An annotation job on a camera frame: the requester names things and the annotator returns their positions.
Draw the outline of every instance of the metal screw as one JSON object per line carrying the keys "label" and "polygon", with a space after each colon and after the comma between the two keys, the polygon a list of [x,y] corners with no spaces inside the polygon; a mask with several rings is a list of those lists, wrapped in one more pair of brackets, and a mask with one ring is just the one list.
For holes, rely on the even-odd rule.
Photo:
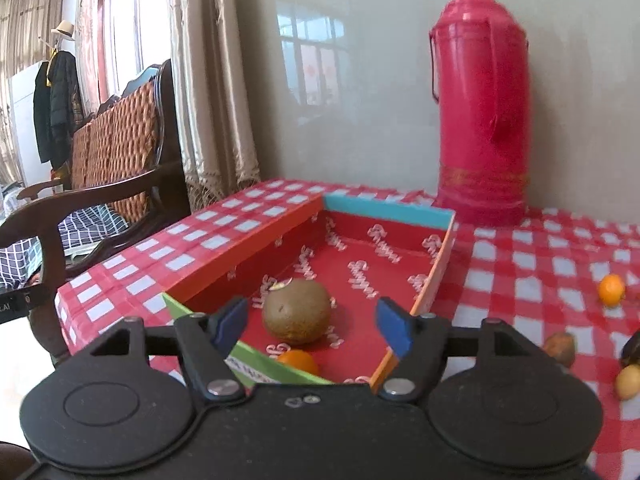
{"label": "metal screw", "polygon": [[304,401],[300,397],[289,397],[284,401],[284,405],[288,408],[299,408],[304,404]]}
{"label": "metal screw", "polygon": [[415,384],[409,379],[389,379],[383,386],[386,393],[393,396],[408,395],[415,390]]}
{"label": "metal screw", "polygon": [[217,397],[229,397],[240,390],[240,384],[232,379],[218,379],[207,384],[207,391]]}
{"label": "metal screw", "polygon": [[305,395],[302,400],[307,404],[317,404],[320,402],[320,397],[317,395]]}

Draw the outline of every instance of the hat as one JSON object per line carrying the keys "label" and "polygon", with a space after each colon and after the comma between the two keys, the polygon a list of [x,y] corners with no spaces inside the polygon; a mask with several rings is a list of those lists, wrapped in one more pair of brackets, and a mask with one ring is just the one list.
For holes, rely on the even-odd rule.
{"label": "hat", "polygon": [[52,32],[56,32],[65,37],[65,40],[74,40],[74,24],[67,20],[62,20],[56,28],[51,29]]}

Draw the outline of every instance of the small orange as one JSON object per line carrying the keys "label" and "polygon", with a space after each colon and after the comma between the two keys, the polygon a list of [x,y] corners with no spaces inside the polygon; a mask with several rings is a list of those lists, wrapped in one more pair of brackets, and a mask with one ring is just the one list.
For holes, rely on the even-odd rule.
{"label": "small orange", "polygon": [[608,274],[598,285],[598,296],[607,308],[618,306],[625,297],[625,282],[617,274]]}
{"label": "small orange", "polygon": [[318,375],[320,373],[320,368],[318,368],[311,354],[304,350],[289,350],[284,352],[284,354],[278,356],[277,361],[308,374]]}

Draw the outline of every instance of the table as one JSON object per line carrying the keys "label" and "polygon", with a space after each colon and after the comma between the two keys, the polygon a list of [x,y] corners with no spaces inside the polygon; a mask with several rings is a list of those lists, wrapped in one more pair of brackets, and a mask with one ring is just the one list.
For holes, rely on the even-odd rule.
{"label": "table", "polygon": [[[56,296],[63,335],[77,352],[124,316],[170,325],[161,293],[216,256],[219,243],[247,236],[247,222],[267,224],[309,197],[336,192],[431,204],[422,191],[399,192],[296,180],[271,180],[215,203],[64,285]],[[606,480],[640,473],[640,396],[620,403],[613,381],[622,345],[640,328],[640,305],[600,305],[596,284],[610,272],[640,284],[640,227],[594,221],[557,209],[531,209],[517,228],[456,226],[449,266],[431,311],[454,325],[500,317],[536,344],[554,332],[575,335],[572,373],[593,389],[605,420],[589,464]],[[450,360],[446,374],[472,365]],[[152,366],[181,379],[172,358]]]}

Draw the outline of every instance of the plaid cushion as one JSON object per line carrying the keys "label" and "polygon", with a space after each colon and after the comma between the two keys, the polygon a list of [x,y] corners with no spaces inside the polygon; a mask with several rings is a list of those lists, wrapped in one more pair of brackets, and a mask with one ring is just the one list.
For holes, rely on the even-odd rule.
{"label": "plaid cushion", "polygon": [[[122,217],[106,205],[75,211],[58,225],[65,254],[121,233],[127,227]],[[23,287],[41,264],[42,247],[37,238],[20,240],[0,249],[0,288]]]}

